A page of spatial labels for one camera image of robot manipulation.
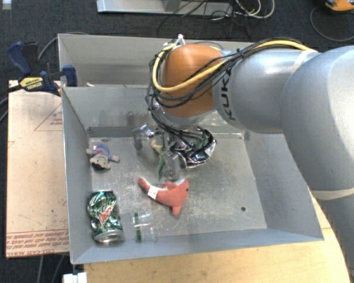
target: crushed soda can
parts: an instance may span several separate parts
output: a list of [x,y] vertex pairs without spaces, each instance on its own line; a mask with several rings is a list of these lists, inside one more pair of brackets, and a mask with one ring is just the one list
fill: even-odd
[[117,197],[113,191],[101,190],[91,194],[87,210],[94,240],[101,243],[121,240],[123,227],[120,223]]

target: bin floor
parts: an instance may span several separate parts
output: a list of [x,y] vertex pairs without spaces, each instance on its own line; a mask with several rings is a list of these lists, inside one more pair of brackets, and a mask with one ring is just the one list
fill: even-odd
[[158,180],[159,156],[151,149],[150,140],[136,151],[130,137],[89,139],[90,147],[105,142],[110,153],[120,157],[119,163],[110,162],[108,170],[97,171],[91,166],[92,190],[113,190],[117,195],[126,239],[133,239],[127,218],[140,211],[152,213],[158,236],[267,227],[243,139],[229,134],[215,138],[218,145],[209,162],[181,172],[189,182],[189,193],[178,216],[151,199],[137,183],[139,176],[158,187],[165,182]]

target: gray metal bin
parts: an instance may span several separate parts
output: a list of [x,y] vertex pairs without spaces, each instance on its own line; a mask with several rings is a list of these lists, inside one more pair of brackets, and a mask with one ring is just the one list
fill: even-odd
[[[183,170],[182,176],[190,185],[189,195],[179,216],[172,216],[168,207],[154,202],[137,184],[138,176],[146,177],[155,185],[160,183],[157,178],[159,158],[147,141],[143,149],[137,151],[131,134],[132,129],[145,123],[155,125],[144,99],[149,78],[145,69],[159,49],[159,43],[167,40],[136,38],[137,45],[129,49],[128,45],[120,43],[130,43],[131,38],[60,35],[59,39],[61,67],[74,65],[79,83],[95,84],[93,76],[84,78],[84,70],[79,69],[84,63],[94,68],[103,60],[97,65],[101,68],[100,80],[105,81],[95,87],[63,88],[71,263],[323,239],[309,190],[284,136],[244,133],[230,127],[216,112],[201,126],[213,132],[218,140],[217,148],[207,164]],[[95,51],[95,47],[104,46],[105,51],[113,54],[106,56],[112,58],[111,66],[103,50]],[[116,59],[118,55],[126,57]],[[136,64],[134,72],[123,70]],[[140,73],[145,74],[144,83],[132,83]],[[96,171],[86,154],[86,148],[95,142],[105,142],[121,161],[113,163],[109,170]],[[90,194],[102,189],[113,190],[117,195],[124,226],[125,240],[111,245],[93,240],[86,211]],[[135,241],[130,216],[141,210],[152,212],[157,242]]]

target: clear plastic cup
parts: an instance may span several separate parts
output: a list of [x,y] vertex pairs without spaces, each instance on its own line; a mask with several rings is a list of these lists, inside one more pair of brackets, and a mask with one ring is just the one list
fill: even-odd
[[135,212],[133,217],[135,229],[135,241],[157,241],[155,226],[153,224],[152,214],[149,212]]

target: red toy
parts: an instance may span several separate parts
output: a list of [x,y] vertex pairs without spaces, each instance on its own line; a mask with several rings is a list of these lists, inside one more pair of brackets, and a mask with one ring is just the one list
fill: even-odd
[[170,206],[173,216],[179,214],[189,191],[189,183],[186,179],[166,182],[162,188],[150,185],[144,177],[139,177],[137,182],[149,197],[163,205]]

